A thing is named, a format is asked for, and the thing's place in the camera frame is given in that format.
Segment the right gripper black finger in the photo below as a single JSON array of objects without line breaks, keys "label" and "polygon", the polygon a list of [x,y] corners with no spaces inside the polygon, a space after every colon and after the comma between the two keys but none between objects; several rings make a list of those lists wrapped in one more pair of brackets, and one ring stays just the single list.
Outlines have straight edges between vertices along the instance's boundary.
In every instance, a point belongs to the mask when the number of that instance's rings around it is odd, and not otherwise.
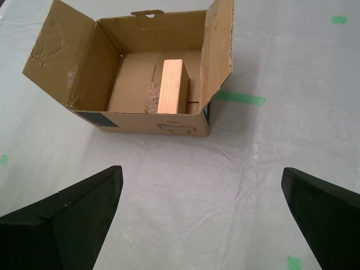
[{"label": "right gripper black finger", "polygon": [[93,269],[118,208],[120,165],[1,217],[1,269]]},{"label": "right gripper black finger", "polygon": [[322,269],[359,269],[359,194],[285,168],[287,205]]}]

